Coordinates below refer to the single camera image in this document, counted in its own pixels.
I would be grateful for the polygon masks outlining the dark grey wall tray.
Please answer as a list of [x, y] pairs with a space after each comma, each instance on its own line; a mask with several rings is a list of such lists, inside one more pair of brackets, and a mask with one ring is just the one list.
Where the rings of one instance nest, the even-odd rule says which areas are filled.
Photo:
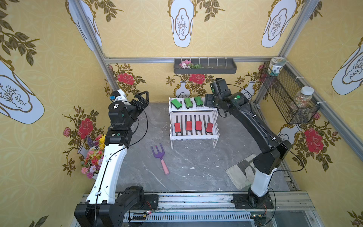
[[[190, 60], [193, 64], [200, 64], [202, 69], [182, 69], [179, 64], [184, 60]], [[233, 58], [174, 58], [175, 74], [235, 74], [236, 71], [237, 65]]]

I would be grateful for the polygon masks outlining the small pink flower sprig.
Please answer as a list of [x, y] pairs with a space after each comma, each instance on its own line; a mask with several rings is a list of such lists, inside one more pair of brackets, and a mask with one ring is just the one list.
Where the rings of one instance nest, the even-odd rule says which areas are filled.
[[202, 66], [200, 64], [193, 64], [190, 60], [181, 61], [179, 66], [182, 69], [202, 69]]

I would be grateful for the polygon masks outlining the purple pink garden fork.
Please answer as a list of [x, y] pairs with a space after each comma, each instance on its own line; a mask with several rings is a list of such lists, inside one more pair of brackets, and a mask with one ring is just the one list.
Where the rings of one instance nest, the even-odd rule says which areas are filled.
[[162, 165], [162, 168], [163, 168], [163, 171], [164, 171], [164, 174], [167, 176], [170, 174], [169, 172], [169, 169], [163, 159], [164, 155], [165, 155], [165, 151], [163, 149], [163, 146], [162, 144], [160, 143], [159, 146], [152, 146], [151, 147], [151, 150], [152, 150], [152, 153], [153, 153], [153, 156], [157, 159], [160, 159], [160, 162], [161, 162], [161, 165]]

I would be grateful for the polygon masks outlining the red whiteboard eraser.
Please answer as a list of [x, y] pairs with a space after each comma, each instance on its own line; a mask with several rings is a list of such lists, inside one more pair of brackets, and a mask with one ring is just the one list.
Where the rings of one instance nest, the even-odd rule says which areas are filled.
[[181, 133], [181, 124], [180, 123], [175, 123], [174, 124], [174, 129], [175, 129], [175, 133]]
[[186, 131], [192, 131], [192, 121], [186, 122]]
[[213, 123], [207, 123], [207, 127], [206, 127], [206, 133], [213, 133], [213, 127], [214, 124]]
[[202, 121], [196, 121], [195, 122], [195, 130], [196, 131], [202, 131]]

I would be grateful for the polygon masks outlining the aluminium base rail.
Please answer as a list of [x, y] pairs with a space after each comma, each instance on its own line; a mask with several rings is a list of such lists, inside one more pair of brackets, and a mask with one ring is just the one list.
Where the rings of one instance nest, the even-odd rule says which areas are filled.
[[251, 227], [321, 227], [308, 193], [270, 191], [253, 202], [246, 192], [145, 192], [130, 187], [106, 198], [84, 195], [74, 227], [140, 227], [148, 223], [238, 223]]

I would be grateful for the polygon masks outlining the patterned jar white lid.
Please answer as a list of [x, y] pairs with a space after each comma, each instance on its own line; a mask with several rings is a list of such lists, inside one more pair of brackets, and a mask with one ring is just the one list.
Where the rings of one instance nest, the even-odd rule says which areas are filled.
[[284, 57], [273, 57], [270, 60], [267, 74], [271, 76], [278, 76], [286, 64], [286, 58]]

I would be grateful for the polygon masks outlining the colourful artificial flower bouquet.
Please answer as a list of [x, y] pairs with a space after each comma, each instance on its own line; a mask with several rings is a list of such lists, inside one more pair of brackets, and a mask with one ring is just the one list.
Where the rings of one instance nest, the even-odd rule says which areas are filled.
[[87, 145], [89, 146], [89, 149], [84, 161], [81, 163], [81, 173], [91, 179], [89, 174], [98, 174], [104, 159], [105, 134], [100, 134], [94, 141], [89, 136], [87, 139]]

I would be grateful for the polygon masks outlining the white wooden slatted shelf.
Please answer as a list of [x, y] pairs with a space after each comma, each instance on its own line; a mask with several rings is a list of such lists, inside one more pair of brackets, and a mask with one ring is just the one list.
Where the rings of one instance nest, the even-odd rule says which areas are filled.
[[[176, 109], [172, 104], [172, 99], [178, 99], [182, 104], [180, 109]], [[184, 103], [185, 98], [169, 98], [169, 115], [170, 115], [170, 143], [171, 148], [174, 148], [175, 141], [182, 140], [212, 140], [215, 148], [220, 136], [217, 118], [217, 109], [206, 106], [197, 107], [194, 98], [190, 98], [193, 103], [193, 108], [187, 109]], [[192, 131], [186, 131], [186, 122], [192, 121]], [[195, 130], [195, 122], [202, 121], [202, 131]], [[181, 124], [181, 133], [175, 133], [174, 124]], [[213, 133], [206, 133], [207, 123], [213, 123]]]

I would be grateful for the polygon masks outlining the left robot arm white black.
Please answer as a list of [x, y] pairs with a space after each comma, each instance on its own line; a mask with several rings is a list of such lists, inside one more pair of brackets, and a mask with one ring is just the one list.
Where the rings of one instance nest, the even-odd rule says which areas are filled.
[[121, 90], [112, 95], [115, 98], [108, 107], [111, 125], [105, 136], [104, 159], [86, 201], [78, 204], [74, 211], [82, 227], [120, 227], [125, 214], [136, 205], [143, 207], [145, 202], [141, 186], [128, 187], [119, 196], [116, 186], [123, 160], [133, 146], [132, 125], [148, 106], [149, 93], [138, 93], [131, 101]]

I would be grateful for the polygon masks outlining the aluminium corner frame post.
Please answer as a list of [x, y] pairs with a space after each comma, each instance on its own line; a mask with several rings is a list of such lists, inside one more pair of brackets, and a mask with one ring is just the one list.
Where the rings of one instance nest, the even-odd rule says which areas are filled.
[[111, 69], [105, 61], [102, 40], [91, 7], [84, 1], [66, 1], [66, 8], [82, 39], [94, 53], [113, 91], [118, 89]]

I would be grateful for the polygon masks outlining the grey white oven mitt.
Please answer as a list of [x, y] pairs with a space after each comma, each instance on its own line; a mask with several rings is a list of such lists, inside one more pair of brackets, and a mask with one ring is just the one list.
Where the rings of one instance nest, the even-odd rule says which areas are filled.
[[249, 187], [253, 183], [256, 173], [256, 168], [253, 164], [255, 157], [255, 154], [251, 154], [226, 170], [227, 175], [238, 190]]

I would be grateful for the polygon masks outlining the clear jar colourful sweets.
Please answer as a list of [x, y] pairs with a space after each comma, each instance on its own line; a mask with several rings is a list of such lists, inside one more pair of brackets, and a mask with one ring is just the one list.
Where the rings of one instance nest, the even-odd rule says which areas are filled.
[[314, 89], [308, 86], [304, 86], [301, 90], [296, 94], [293, 107], [296, 109], [305, 108], [309, 104], [314, 94]]

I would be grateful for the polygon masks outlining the green whiteboard eraser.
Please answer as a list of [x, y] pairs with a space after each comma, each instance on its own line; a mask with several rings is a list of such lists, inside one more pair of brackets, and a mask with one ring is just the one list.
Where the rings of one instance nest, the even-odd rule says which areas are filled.
[[201, 97], [200, 97], [200, 96], [195, 97], [195, 98], [194, 98], [194, 101], [195, 101], [195, 103], [196, 103], [196, 106], [197, 106], [197, 107], [202, 107], [202, 106], [204, 106], [204, 103], [203, 103], [203, 101], [202, 101], [202, 99], [201, 99]]
[[172, 99], [171, 104], [176, 108], [180, 109], [182, 107], [182, 104], [178, 101], [178, 99]]
[[190, 98], [185, 98], [184, 103], [187, 109], [193, 108], [193, 103]]

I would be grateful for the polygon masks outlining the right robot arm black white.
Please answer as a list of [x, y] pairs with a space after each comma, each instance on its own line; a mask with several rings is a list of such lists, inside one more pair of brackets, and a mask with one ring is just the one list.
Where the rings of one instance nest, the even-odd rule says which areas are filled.
[[231, 93], [226, 81], [217, 78], [210, 83], [212, 100], [210, 103], [218, 110], [235, 117], [254, 138], [261, 153], [253, 159], [256, 168], [253, 183], [248, 190], [248, 204], [258, 208], [267, 204], [269, 184], [278, 171], [292, 144], [282, 140], [256, 115], [249, 99], [241, 92]]

